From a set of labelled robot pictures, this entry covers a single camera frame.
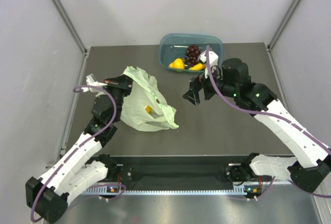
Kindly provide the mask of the yellow banana fruit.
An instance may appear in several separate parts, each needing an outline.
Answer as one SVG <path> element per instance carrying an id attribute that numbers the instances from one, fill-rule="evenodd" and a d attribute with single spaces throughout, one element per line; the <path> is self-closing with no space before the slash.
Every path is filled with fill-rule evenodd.
<path id="1" fill-rule="evenodd" d="M 200 71 L 200 70 L 204 70 L 205 69 L 205 65 L 202 63 L 198 63 L 195 64 L 194 66 L 189 67 L 189 70 L 194 70 L 194 71 Z"/>

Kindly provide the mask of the light green plastic bag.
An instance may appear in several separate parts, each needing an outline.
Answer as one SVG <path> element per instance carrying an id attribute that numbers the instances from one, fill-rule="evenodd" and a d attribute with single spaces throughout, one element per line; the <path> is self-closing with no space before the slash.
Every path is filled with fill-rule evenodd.
<path id="1" fill-rule="evenodd" d="M 143 132 L 178 129 L 175 122 L 176 109 L 170 106 L 158 89 L 157 80 L 139 67 L 128 66 L 121 75 L 133 79 L 130 95 L 113 97 L 106 89 L 96 95 L 93 116 L 104 121 L 124 122 L 131 128 Z"/>

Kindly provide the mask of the yellow lemon fruit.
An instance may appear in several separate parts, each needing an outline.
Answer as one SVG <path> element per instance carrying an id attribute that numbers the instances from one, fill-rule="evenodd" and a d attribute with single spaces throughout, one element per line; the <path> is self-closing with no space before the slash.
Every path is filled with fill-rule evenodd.
<path id="1" fill-rule="evenodd" d="M 169 64 L 169 68 L 174 69 L 185 69 L 185 63 L 182 58 L 176 58 L 172 63 Z"/>

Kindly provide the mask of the dark red grape bunch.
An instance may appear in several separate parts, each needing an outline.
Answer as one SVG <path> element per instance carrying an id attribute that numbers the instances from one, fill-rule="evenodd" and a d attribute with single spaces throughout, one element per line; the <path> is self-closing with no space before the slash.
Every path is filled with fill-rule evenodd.
<path id="1" fill-rule="evenodd" d="M 189 67 L 196 65 L 199 61 L 199 56 L 201 54 L 201 50 L 196 45 L 191 45 L 186 49 L 185 52 L 185 64 Z"/>

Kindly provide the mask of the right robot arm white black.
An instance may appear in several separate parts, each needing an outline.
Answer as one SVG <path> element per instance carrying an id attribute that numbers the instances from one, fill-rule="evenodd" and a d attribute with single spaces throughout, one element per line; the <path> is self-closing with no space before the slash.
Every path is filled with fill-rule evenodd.
<path id="1" fill-rule="evenodd" d="M 205 100 L 215 94 L 223 100 L 232 98 L 231 107 L 265 125 L 293 153 L 292 157 L 251 153 L 240 165 L 228 169 L 229 180 L 245 182 L 258 176 L 278 177 L 313 193 L 330 174 L 330 147 L 309 133 L 266 85 L 252 82 L 248 66 L 241 59 L 230 58 L 220 67 L 209 66 L 206 72 L 190 80 L 183 98 L 197 106 L 200 91 Z"/>

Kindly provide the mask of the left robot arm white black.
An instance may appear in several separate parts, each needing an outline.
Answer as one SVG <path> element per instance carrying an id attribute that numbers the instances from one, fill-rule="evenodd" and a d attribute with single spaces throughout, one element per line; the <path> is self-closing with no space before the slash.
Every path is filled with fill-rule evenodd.
<path id="1" fill-rule="evenodd" d="M 92 119 L 71 149 L 47 172 L 31 177 L 25 184 L 26 204 L 31 209 L 32 223 L 45 220 L 57 222 L 71 203 L 95 183 L 111 181 L 117 176 L 115 162 L 108 155 L 93 156 L 114 136 L 114 123 L 121 118 L 125 97 L 133 88 L 132 78 L 95 80 L 92 74 L 86 84 L 73 88 L 75 93 L 96 93 L 91 110 Z"/>

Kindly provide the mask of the small yellow fruit in bag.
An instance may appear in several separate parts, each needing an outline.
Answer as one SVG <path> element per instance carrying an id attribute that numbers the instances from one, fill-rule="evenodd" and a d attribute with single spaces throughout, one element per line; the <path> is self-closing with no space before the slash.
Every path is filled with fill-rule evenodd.
<path id="1" fill-rule="evenodd" d="M 151 107 L 150 106 L 147 106 L 146 108 L 145 108 L 145 111 L 147 112 L 147 113 L 150 113 L 151 112 Z"/>

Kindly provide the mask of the teal plastic container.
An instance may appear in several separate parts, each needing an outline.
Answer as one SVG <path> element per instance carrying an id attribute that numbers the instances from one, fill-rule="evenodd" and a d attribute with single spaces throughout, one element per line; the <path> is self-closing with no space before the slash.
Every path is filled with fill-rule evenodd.
<path id="1" fill-rule="evenodd" d="M 158 59 L 161 66 L 173 72 L 186 72 L 190 74 L 203 72 L 205 69 L 200 71 L 189 70 L 189 66 L 186 64 L 183 70 L 169 68 L 169 64 L 176 58 L 182 58 L 185 63 L 186 49 L 193 44 L 198 46 L 201 52 L 205 51 L 206 47 L 209 46 L 209 49 L 219 56 L 218 66 L 224 61 L 223 43 L 219 38 L 197 34 L 168 34 L 161 39 L 159 44 Z"/>

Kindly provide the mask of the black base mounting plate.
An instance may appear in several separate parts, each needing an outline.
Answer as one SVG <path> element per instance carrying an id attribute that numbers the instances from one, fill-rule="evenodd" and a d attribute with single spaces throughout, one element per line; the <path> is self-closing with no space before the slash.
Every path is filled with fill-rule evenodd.
<path id="1" fill-rule="evenodd" d="M 131 191 L 228 190 L 266 176 L 244 176 L 245 156 L 93 156 L 109 169 L 105 183 L 122 183 Z"/>

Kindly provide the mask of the aluminium rail profile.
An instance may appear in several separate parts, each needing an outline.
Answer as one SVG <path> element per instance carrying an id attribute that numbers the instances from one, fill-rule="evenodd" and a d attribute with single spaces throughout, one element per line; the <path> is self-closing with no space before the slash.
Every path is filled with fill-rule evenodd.
<path id="1" fill-rule="evenodd" d="M 292 185 L 291 180 L 286 180 L 282 178 L 275 177 L 273 180 L 273 185 Z"/>

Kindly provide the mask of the left aluminium frame post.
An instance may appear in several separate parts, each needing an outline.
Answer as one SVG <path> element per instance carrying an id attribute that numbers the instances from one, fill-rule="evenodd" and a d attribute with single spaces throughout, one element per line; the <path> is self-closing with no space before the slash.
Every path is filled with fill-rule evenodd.
<path id="1" fill-rule="evenodd" d="M 67 11 L 63 7 L 63 4 L 61 3 L 61 0 L 51 0 L 53 3 L 55 9 L 57 10 L 59 16 L 61 17 L 64 25 L 67 27 L 69 33 L 71 34 L 72 38 L 74 39 L 75 43 L 77 44 L 78 48 L 83 54 L 87 53 L 87 48 L 83 44 L 83 41 L 81 40 L 77 30 L 75 29 Z"/>

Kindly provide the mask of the aluminium frame post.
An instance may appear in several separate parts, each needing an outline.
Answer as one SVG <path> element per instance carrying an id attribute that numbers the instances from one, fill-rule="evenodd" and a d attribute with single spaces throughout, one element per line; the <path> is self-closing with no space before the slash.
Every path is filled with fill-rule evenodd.
<path id="1" fill-rule="evenodd" d="M 78 48 L 83 54 L 87 53 L 87 48 L 83 44 L 83 41 L 81 40 L 77 30 L 75 29 L 67 11 L 63 7 L 63 4 L 61 3 L 61 0 L 51 0 L 53 3 L 55 9 L 57 10 L 59 16 L 61 17 L 64 25 L 67 27 L 69 33 L 71 34 L 72 38 L 74 39 L 75 43 L 77 44 Z"/>
<path id="2" fill-rule="evenodd" d="M 275 33 L 273 34 L 271 41 L 266 46 L 267 51 L 271 53 L 273 48 L 275 47 L 277 41 L 279 40 L 280 36 L 284 32 L 285 28 L 287 27 L 289 21 L 291 20 L 292 16 L 294 15 L 295 11 L 299 7 L 302 0 L 292 0 L 289 8 L 287 9 L 285 15 L 283 16 L 279 26 L 277 27 Z"/>

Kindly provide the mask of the right aluminium frame post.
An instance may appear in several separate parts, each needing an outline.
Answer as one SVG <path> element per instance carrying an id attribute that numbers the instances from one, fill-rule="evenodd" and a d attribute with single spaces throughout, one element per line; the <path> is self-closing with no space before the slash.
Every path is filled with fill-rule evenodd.
<path id="1" fill-rule="evenodd" d="M 284 32 L 285 28 L 287 27 L 289 21 L 291 20 L 292 16 L 294 15 L 295 11 L 299 7 L 302 0 L 292 0 L 289 8 L 287 9 L 285 15 L 283 16 L 279 26 L 277 27 L 275 33 L 273 34 L 271 41 L 266 46 L 267 51 L 271 53 L 273 48 L 275 47 L 277 41 L 279 40 L 280 36 Z"/>

